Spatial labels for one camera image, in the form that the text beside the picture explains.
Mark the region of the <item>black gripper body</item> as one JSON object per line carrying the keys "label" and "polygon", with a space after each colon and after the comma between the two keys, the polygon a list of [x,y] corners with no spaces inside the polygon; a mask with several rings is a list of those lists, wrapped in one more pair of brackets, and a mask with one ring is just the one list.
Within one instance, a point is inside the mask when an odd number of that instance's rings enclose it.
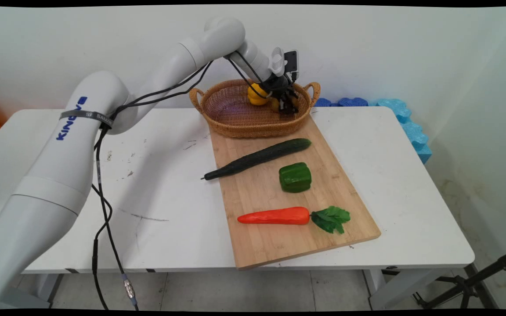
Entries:
{"label": "black gripper body", "polygon": [[293,88],[294,83],[287,74],[283,74],[283,76],[271,74],[268,80],[261,82],[260,87],[269,95],[296,95]]}

